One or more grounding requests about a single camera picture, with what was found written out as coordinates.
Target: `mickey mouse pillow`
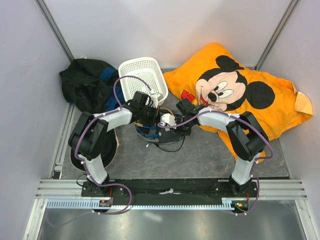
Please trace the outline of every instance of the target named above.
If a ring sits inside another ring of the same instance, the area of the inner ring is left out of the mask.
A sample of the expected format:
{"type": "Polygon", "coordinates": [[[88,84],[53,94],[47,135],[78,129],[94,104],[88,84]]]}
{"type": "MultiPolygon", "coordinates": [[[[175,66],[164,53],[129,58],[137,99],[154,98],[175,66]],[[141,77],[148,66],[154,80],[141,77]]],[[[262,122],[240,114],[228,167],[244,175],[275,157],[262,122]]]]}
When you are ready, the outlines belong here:
{"type": "MultiPolygon", "coordinates": [[[[242,66],[218,43],[208,44],[164,78],[177,98],[188,98],[194,105],[237,114],[252,112],[270,140],[313,115],[310,100],[292,82],[242,66]]],[[[227,133],[201,128],[218,132],[236,156],[227,133]]]]}

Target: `white plastic basket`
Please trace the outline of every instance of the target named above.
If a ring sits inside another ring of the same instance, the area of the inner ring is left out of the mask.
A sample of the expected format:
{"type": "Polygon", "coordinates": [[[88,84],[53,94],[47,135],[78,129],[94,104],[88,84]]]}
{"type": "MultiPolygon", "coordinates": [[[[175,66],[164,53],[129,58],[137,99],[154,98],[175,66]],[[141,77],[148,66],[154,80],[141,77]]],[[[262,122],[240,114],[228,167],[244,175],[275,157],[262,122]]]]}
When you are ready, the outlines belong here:
{"type": "MultiPolygon", "coordinates": [[[[168,96],[168,87],[158,62],[152,57],[139,57],[123,62],[119,66],[119,76],[135,76],[144,80],[155,94],[162,94],[158,105],[168,96]]],[[[132,99],[136,91],[150,94],[146,85],[133,77],[120,80],[125,101],[132,99]]]]}

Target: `white enclosure wall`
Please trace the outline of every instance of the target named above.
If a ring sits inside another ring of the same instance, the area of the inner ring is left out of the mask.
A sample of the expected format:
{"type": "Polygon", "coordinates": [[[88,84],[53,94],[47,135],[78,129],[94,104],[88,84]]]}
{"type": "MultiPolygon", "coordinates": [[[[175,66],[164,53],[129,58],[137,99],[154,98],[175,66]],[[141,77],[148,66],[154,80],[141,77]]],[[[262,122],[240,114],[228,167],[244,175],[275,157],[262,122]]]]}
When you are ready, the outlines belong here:
{"type": "Polygon", "coordinates": [[[293,81],[314,117],[280,137],[291,176],[301,179],[320,223],[320,2],[300,1],[261,70],[293,81]]]}
{"type": "Polygon", "coordinates": [[[49,176],[67,103],[68,60],[34,0],[0,3],[0,239],[21,240],[49,176]]]}
{"type": "Polygon", "coordinates": [[[75,58],[176,68],[211,42],[257,64],[290,0],[45,0],[75,58]]]}

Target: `mickey mouse nose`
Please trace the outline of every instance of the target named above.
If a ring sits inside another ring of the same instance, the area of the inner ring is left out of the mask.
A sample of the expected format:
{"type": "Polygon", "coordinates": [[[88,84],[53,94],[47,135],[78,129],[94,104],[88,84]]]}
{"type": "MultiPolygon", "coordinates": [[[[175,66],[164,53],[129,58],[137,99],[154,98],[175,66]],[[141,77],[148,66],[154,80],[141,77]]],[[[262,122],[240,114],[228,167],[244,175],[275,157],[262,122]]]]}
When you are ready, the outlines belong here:
{"type": "Polygon", "coordinates": [[[217,96],[212,92],[208,94],[208,98],[211,100],[211,102],[217,101],[217,96]]]}

